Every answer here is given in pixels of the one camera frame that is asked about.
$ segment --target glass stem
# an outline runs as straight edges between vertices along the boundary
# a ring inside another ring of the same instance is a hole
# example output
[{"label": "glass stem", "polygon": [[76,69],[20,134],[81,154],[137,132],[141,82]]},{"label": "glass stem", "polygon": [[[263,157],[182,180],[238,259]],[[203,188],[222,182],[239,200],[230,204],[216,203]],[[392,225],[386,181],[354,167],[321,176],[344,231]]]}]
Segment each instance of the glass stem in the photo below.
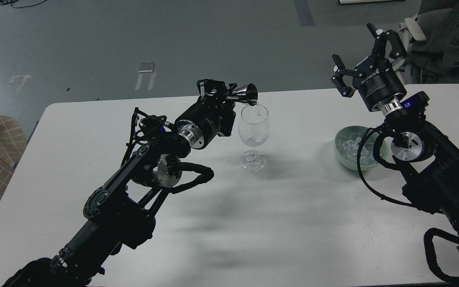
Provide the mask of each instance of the glass stem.
[{"label": "glass stem", "polygon": [[251,160],[256,160],[255,147],[252,148],[250,159]]}]

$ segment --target bowl of ice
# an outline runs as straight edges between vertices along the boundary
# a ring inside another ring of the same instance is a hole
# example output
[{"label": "bowl of ice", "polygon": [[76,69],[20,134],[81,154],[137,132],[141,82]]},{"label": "bowl of ice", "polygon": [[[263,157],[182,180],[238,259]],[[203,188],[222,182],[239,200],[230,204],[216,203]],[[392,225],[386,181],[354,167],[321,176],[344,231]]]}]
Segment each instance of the bowl of ice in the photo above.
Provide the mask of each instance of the bowl of ice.
[{"label": "bowl of ice", "polygon": [[[362,126],[349,126],[341,129],[334,138],[335,156],[339,162],[349,169],[357,170],[357,149],[364,132],[368,129]],[[361,170],[366,171],[375,167],[378,162],[373,158],[373,145],[379,135],[374,133],[365,143],[361,152]],[[388,154],[387,143],[380,148],[380,156],[385,158]]]}]

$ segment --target wine glass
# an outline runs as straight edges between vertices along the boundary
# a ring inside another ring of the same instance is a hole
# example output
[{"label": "wine glass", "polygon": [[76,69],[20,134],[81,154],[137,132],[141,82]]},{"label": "wine glass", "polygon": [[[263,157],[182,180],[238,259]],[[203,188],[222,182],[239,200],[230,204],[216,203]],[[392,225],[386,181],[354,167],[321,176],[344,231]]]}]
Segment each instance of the wine glass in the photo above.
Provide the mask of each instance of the wine glass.
[{"label": "wine glass", "polygon": [[253,147],[240,157],[240,164],[246,171],[260,171],[265,165],[264,155],[255,150],[262,145],[270,135],[268,109],[257,103],[254,106],[245,106],[240,113],[238,135],[244,144]]}]

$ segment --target robotic arm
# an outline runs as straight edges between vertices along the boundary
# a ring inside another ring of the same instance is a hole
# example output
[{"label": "robotic arm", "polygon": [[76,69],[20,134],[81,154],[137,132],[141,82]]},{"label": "robotic arm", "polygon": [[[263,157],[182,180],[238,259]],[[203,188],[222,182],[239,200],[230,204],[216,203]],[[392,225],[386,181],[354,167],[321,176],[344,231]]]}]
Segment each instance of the robotic arm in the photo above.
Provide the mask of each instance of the robotic arm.
[{"label": "robotic arm", "polygon": [[[426,121],[424,111],[429,98],[424,92],[403,100],[406,89],[393,71],[390,61],[384,57],[387,41],[392,45],[390,58],[406,57],[399,35],[393,30],[377,30],[372,24],[367,24],[367,27],[375,38],[371,55],[352,71],[346,69],[341,58],[334,54],[336,68],[335,76],[331,79],[342,96],[351,97],[358,90],[368,111],[381,111],[385,117],[381,126],[370,129],[362,138],[357,153],[359,176],[382,200],[415,207],[430,214],[445,214],[458,236],[436,228],[428,230],[424,236],[426,259],[436,276],[459,285],[459,277],[448,276],[438,267],[432,243],[433,237],[439,236],[459,245],[459,149],[437,127]],[[353,87],[344,83],[344,75],[353,77]],[[374,132],[380,134],[373,149],[374,158],[384,167],[401,172],[406,181],[402,188],[403,195],[410,203],[388,198],[366,183],[359,158],[362,145]],[[387,162],[379,155],[387,137],[393,138],[391,150],[394,163]],[[410,164],[431,156],[435,156],[435,160],[421,172]]]},{"label": "robotic arm", "polygon": [[[204,149],[216,135],[231,136],[235,102],[255,105],[257,89],[253,84],[237,89],[237,84],[226,86],[208,79],[199,80],[197,86],[200,96],[196,103],[173,124],[166,122],[166,116],[149,116],[135,108],[122,166],[88,198],[83,211],[88,221],[53,259],[28,263],[4,287],[87,285],[97,273],[104,274],[102,263],[122,245],[136,249],[152,237],[155,215],[169,194],[213,178],[209,167],[181,162],[180,158],[191,149]],[[194,171],[199,176],[175,187],[182,171]],[[151,187],[139,202],[126,192],[130,180]]]}]

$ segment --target green bowl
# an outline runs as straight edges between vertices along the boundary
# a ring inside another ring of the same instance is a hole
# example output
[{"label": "green bowl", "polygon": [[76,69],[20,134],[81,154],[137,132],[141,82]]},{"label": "green bowl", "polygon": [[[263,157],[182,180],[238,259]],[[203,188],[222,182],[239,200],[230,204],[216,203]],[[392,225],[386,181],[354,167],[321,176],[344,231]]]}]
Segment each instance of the green bowl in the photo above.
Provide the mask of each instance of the green bowl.
[{"label": "green bowl", "polygon": [[[357,136],[359,136],[359,138],[362,138],[362,136],[364,135],[364,132],[366,131],[366,129],[368,129],[367,127],[362,127],[362,126],[349,126],[349,127],[345,127],[343,129],[341,129],[339,132],[337,132],[337,134],[335,135],[335,138],[334,138],[334,152],[335,152],[335,157],[337,158],[337,160],[339,162],[341,162],[342,165],[344,165],[345,167],[348,167],[349,169],[353,169],[354,171],[357,170],[357,163],[354,163],[350,160],[348,160],[347,158],[345,158],[345,154],[344,154],[344,151],[340,151],[338,148],[337,148],[337,144],[338,142],[341,142],[342,140],[346,139],[346,137],[349,138],[350,134],[357,134]],[[373,133],[373,135],[365,142],[365,146],[368,145],[368,146],[373,146],[374,143],[375,143],[375,140],[377,139],[379,135],[377,133]],[[387,143],[384,142],[382,144],[382,147],[380,148],[380,155],[382,158],[385,158],[387,155],[388,155],[388,146],[387,146]],[[362,164],[362,160],[361,160],[361,170],[362,171],[367,171],[369,169],[371,169],[372,167],[375,167],[379,165],[379,163],[376,161],[376,160],[373,160],[371,164],[369,165],[363,165]]]}]

